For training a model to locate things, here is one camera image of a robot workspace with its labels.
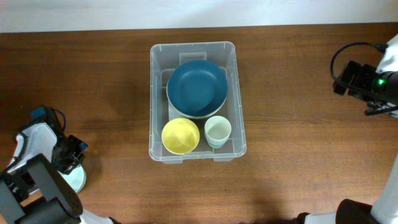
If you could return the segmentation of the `light teal plastic bowl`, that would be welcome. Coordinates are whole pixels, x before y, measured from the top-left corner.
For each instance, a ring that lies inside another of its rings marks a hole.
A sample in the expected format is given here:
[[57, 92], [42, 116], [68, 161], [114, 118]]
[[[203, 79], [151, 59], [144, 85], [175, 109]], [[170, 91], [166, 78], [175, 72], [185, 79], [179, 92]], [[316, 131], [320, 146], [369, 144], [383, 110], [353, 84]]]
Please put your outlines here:
[[76, 192], [80, 192], [86, 183], [86, 172], [82, 165], [76, 166], [69, 174], [59, 174], [64, 178], [68, 185]]

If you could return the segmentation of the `yellow plastic bowl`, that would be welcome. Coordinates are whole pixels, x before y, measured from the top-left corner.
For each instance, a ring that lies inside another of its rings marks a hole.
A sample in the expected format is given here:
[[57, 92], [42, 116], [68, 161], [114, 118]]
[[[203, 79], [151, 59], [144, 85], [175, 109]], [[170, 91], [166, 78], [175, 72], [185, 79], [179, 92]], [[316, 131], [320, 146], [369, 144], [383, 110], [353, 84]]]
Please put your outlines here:
[[166, 150], [176, 155], [192, 152], [200, 141], [198, 126], [187, 118], [175, 118], [162, 130], [162, 143]]

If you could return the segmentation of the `beige plastic bowl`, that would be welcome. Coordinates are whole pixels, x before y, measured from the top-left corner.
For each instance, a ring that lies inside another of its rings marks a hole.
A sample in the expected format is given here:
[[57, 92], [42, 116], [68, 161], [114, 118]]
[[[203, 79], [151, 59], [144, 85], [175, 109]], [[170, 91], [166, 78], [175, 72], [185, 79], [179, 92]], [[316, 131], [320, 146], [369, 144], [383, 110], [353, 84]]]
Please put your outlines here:
[[[162, 91], [163, 91], [163, 96], [165, 97], [164, 100], [165, 100], [165, 102], [166, 102], [166, 104], [167, 104], [167, 110], [168, 110], [168, 101], [170, 101], [170, 100], [169, 100], [169, 96], [168, 96], [168, 94], [167, 94], [167, 88], [166, 88], [166, 87], [162, 87]], [[205, 119], [205, 118], [209, 118], [210, 116], [213, 116], [213, 115], [217, 114], [218, 112], [220, 112], [221, 109], [222, 109], [222, 108], [224, 107], [224, 105], [226, 104], [226, 102], [227, 102], [227, 100], [224, 100], [223, 104], [222, 104], [217, 110], [215, 110], [214, 112], [212, 112], [212, 113], [210, 113], [210, 114], [208, 114], [208, 115], [206, 115], [206, 116], [189, 116], [189, 115], [180, 113], [178, 110], [177, 110], [177, 111], [178, 111], [178, 113], [181, 115], [181, 118], [188, 118], [188, 119]]]

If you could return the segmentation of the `dark blue bowl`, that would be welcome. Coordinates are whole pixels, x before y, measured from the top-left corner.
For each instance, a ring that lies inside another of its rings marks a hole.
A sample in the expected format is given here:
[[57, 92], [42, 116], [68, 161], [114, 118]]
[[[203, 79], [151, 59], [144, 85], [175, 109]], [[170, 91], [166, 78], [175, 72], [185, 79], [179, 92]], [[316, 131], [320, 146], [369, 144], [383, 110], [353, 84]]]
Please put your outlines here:
[[206, 116], [227, 99], [228, 80], [215, 63], [193, 60], [177, 67], [167, 82], [172, 106], [189, 116]]

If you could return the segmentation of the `green plastic cup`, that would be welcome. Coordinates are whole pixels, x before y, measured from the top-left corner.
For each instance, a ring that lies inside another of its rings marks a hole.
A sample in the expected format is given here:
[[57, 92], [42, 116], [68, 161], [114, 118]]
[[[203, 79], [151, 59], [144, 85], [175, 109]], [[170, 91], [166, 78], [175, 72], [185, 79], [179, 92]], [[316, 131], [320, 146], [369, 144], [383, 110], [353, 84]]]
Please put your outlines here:
[[226, 141], [223, 141], [223, 142], [214, 142], [214, 141], [207, 140], [207, 143], [208, 143], [209, 146], [212, 147], [213, 149], [219, 149], [219, 148], [223, 147], [223, 146], [226, 144]]

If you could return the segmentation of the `cream plastic cup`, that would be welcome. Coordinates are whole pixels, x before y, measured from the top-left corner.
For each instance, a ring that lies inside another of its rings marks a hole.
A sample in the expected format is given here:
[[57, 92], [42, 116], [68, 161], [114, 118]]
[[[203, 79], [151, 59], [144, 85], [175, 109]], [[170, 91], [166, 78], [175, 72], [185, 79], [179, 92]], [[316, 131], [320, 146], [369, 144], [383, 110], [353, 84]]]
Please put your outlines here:
[[212, 116], [205, 123], [205, 135], [214, 141], [228, 139], [231, 131], [231, 123], [223, 116]]

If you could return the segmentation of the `grey plastic cup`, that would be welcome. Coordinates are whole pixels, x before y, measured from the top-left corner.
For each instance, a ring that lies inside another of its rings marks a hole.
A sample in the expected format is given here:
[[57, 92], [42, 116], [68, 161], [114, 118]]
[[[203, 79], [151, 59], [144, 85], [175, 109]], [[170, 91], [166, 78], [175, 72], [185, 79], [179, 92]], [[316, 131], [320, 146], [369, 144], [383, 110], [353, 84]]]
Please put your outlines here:
[[205, 134], [206, 140], [210, 140], [210, 141], [214, 141], [214, 142], [223, 142], [223, 141], [227, 141], [229, 139], [229, 137], [223, 138], [223, 139], [213, 139], [212, 137], [210, 137], [209, 135]]

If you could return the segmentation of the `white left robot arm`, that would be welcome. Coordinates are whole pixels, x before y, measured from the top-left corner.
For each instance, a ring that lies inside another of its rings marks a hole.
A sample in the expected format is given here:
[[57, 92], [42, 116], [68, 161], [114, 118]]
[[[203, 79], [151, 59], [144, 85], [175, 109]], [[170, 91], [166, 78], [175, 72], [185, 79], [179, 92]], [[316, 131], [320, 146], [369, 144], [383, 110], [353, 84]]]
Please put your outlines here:
[[1, 172], [1, 215], [6, 223], [117, 223], [85, 210], [51, 164], [57, 137], [48, 124], [23, 129], [16, 141], [12, 162]]

